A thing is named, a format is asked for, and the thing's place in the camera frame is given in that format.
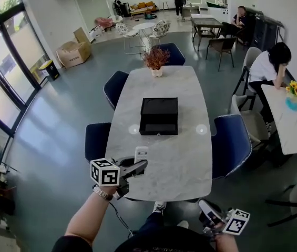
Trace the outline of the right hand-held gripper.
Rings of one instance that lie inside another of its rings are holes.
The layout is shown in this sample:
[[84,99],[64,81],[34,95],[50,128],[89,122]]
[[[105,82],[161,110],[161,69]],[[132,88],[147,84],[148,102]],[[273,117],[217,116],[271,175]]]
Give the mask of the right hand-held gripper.
[[232,209],[221,215],[203,199],[199,201],[199,207],[207,218],[203,233],[208,236],[229,234],[239,236],[249,222],[251,214],[240,209]]

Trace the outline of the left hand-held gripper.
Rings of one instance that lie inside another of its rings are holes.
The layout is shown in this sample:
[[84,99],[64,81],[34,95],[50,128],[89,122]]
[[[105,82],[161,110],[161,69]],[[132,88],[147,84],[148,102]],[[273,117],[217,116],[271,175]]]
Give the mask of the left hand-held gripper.
[[90,161],[90,177],[99,187],[116,186],[115,197],[124,197],[129,192],[127,178],[137,176],[148,165],[147,160],[135,163],[134,156],[121,157],[111,161],[102,158]]

